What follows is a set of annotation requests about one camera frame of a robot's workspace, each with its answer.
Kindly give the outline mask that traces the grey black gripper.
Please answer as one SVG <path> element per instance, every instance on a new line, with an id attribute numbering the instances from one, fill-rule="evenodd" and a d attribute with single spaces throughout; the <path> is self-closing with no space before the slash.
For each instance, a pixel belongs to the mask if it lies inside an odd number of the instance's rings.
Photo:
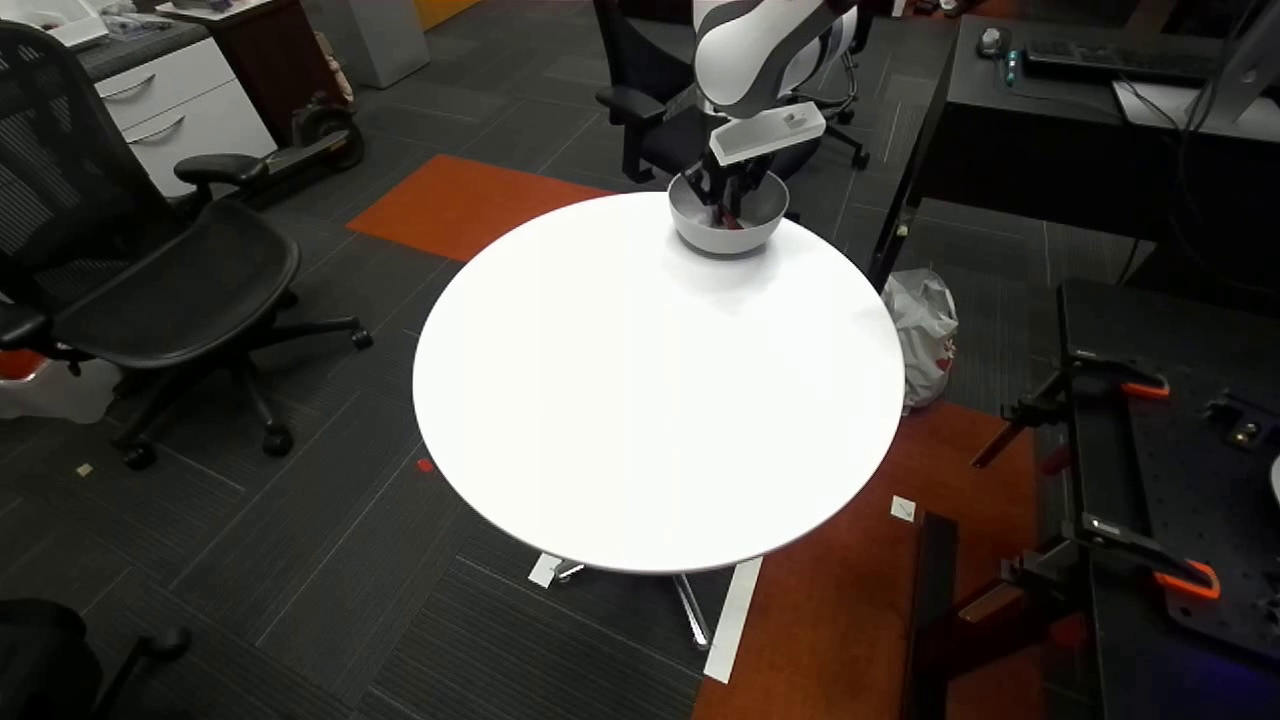
<path id="1" fill-rule="evenodd" d="M 816 108 L 767 108 L 750 118 L 723 118 L 710 131 L 710 151 L 688 173 L 688 189 L 715 222 L 742 222 L 745 205 L 763 183 L 771 157 L 814 144 L 816 134 Z"/>

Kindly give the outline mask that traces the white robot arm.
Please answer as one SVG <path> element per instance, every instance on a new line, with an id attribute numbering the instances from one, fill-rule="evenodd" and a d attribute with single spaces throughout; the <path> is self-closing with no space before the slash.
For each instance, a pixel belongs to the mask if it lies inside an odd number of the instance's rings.
<path id="1" fill-rule="evenodd" d="M 829 127 L 798 88 L 849 48 L 855 0 L 693 0 L 693 26 L 696 93 L 715 116 L 696 196 L 715 222 L 735 222 L 771 160 Z"/>

